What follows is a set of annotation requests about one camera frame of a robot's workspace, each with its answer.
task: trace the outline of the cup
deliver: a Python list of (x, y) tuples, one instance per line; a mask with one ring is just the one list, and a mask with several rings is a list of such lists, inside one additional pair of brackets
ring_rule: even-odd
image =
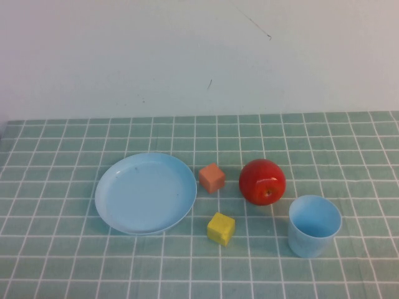
[(341, 224), (341, 214), (329, 200), (316, 195), (298, 197), (289, 207), (288, 244), (300, 257), (317, 257)]

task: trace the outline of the cup rim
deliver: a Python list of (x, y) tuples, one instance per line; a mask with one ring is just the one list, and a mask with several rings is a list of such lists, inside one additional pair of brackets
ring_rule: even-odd
[[(333, 206), (334, 209), (338, 212), (338, 215), (340, 216), (340, 217), (339, 217), (340, 223), (339, 223), (338, 229), (337, 229), (333, 234), (327, 235), (327, 236), (325, 236), (325, 237), (314, 237), (313, 235), (308, 235), (308, 234), (304, 233), (303, 231), (301, 231), (301, 230), (294, 224), (294, 222), (292, 221), (292, 219), (291, 219), (291, 207), (292, 207), (293, 203), (296, 202), (296, 200), (298, 200), (298, 199), (303, 199), (304, 197), (309, 197), (309, 196), (317, 197), (318, 199), (321, 199), (321, 200), (323, 200), (323, 201), (327, 201), (327, 202), (328, 202), (331, 206)], [(327, 198), (324, 198), (324, 197), (319, 196), (319, 195), (308, 194), (308, 195), (302, 195), (302, 196), (299, 196), (298, 198), (296, 198), (296, 199), (290, 204), (290, 206), (289, 206), (288, 218), (289, 218), (289, 222), (295, 227), (295, 229), (296, 229), (298, 232), (300, 232), (301, 234), (305, 235), (306, 237), (310, 237), (310, 238), (313, 238), (313, 239), (316, 239), (316, 240), (322, 240), (322, 239), (331, 238), (331, 237), (335, 236), (335, 235), (340, 231), (340, 229), (341, 229), (341, 227), (342, 227), (342, 215), (341, 215), (341, 212), (339, 211), (339, 209), (337, 208), (337, 206), (336, 206), (335, 204), (333, 204), (333, 203), (332, 203), (330, 200), (328, 200)]]

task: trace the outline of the orange cube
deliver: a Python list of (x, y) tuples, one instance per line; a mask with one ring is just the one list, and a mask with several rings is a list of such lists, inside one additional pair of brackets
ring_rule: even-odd
[(201, 169), (198, 176), (199, 183), (208, 191), (208, 193), (214, 193), (218, 189), (224, 187), (226, 175), (215, 163)]

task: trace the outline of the plate rim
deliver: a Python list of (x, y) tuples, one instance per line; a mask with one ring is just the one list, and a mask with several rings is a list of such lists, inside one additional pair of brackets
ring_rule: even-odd
[[(174, 159), (175, 161), (177, 161), (178, 163), (182, 164), (182, 165), (191, 173), (191, 178), (193, 179), (193, 185), (194, 185), (194, 187), (195, 187), (195, 192), (194, 192), (195, 195), (194, 195), (193, 202), (191, 203), (190, 208), (187, 210), (187, 212), (186, 212), (178, 221), (176, 221), (174, 224), (169, 225), (168, 227), (165, 227), (165, 228), (163, 228), (163, 229), (154, 230), (153, 232), (148, 232), (148, 231), (146, 231), (146, 232), (126, 232), (126, 231), (123, 231), (123, 230), (116, 229), (116, 228), (114, 228), (111, 224), (108, 223), (107, 218), (104, 217), (104, 216), (102, 215), (102, 213), (100, 212), (100, 210), (99, 210), (98, 207), (97, 207), (97, 202), (100, 200), (100, 199), (99, 199), (99, 186), (100, 186), (101, 184), (104, 184), (104, 182), (105, 182), (105, 179), (103, 179), (104, 176), (105, 176), (107, 173), (110, 173), (110, 172), (112, 171), (112, 169), (115, 169), (115, 168), (118, 166), (118, 164), (123, 164), (123, 162), (126, 162), (126, 160), (127, 160), (127, 159), (130, 159), (131, 157), (149, 156), (149, 155), (150, 155), (150, 156), (167, 156), (168, 158), (172, 158), (172, 159)], [(115, 230), (117, 230), (117, 231), (119, 231), (119, 232), (123, 232), (124, 234), (127, 234), (127, 235), (136, 235), (136, 236), (139, 236), (139, 235), (155, 235), (155, 234), (159, 234), (159, 233), (161, 233), (161, 232), (164, 232), (164, 231), (166, 231), (166, 230), (168, 230), (168, 229), (171, 229), (172, 227), (174, 227), (175, 225), (177, 225), (180, 221), (182, 221), (182, 220), (187, 216), (187, 214), (192, 210), (192, 208), (193, 208), (193, 206), (194, 206), (195, 200), (196, 200), (196, 198), (197, 198), (197, 192), (198, 192), (198, 187), (197, 187), (197, 182), (196, 182), (196, 179), (195, 179), (195, 175), (194, 175), (194, 173), (191, 171), (191, 169), (188, 167), (188, 165), (187, 165), (186, 163), (184, 163), (182, 160), (180, 160), (180, 159), (178, 159), (178, 158), (176, 158), (176, 157), (174, 157), (174, 156), (172, 156), (172, 155), (170, 155), (170, 154), (165, 154), (165, 153), (138, 153), (138, 154), (133, 154), (133, 155), (131, 155), (131, 156), (129, 156), (129, 157), (123, 158), (122, 160), (116, 162), (116, 163), (113, 164), (111, 167), (109, 167), (109, 168), (107, 169), (106, 172), (104, 172), (104, 174), (102, 175), (102, 177), (101, 177), (100, 180), (99, 180), (99, 183), (97, 184), (97, 186), (96, 186), (96, 188), (95, 188), (94, 203), (95, 203), (95, 208), (96, 208), (96, 210), (97, 210), (99, 216), (101, 217), (101, 219), (102, 219), (107, 225), (110, 226), (110, 228), (113, 228), (113, 229), (115, 229)]]

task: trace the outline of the plastic plate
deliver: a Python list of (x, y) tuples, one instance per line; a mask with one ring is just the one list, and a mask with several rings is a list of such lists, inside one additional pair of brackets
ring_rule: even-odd
[(95, 206), (111, 227), (126, 234), (156, 234), (177, 224), (197, 193), (189, 167), (168, 154), (127, 157), (102, 176)]

